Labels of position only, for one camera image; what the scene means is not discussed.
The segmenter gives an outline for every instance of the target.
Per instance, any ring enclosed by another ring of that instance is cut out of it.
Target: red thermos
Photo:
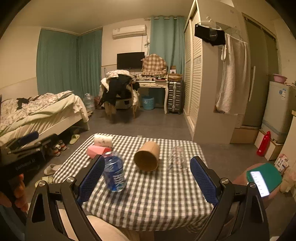
[[[257,155],[258,156],[264,156],[265,155],[265,152],[267,150],[267,146],[270,142],[270,139],[271,139],[271,134],[270,134],[270,131],[268,131],[265,136],[263,137],[263,140],[257,150]]]

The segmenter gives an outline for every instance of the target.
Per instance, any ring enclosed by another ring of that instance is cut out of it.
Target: black suitcase
[[[184,82],[170,81],[168,83],[168,111],[178,112],[183,111],[184,97]]]

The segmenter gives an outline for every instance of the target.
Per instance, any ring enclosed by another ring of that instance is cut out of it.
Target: human hand
[[[23,212],[26,212],[28,210],[28,203],[25,194],[25,184],[23,182],[24,174],[19,175],[17,178],[18,185],[13,190],[13,194],[16,197],[15,206],[20,208]],[[12,206],[11,201],[2,192],[0,192],[0,205],[3,205],[5,207]]]

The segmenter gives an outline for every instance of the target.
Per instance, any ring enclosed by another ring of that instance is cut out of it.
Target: door handle
[[[249,102],[251,101],[251,98],[252,98],[254,82],[255,82],[255,74],[256,74],[256,66],[253,67],[253,76],[252,76],[251,91],[250,91],[250,95],[249,95]]]

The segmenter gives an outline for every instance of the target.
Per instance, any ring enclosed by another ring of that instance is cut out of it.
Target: blue bottle
[[[112,192],[120,192],[126,186],[126,180],[123,172],[123,161],[115,151],[103,154],[105,158],[105,169],[103,176],[107,187]]]

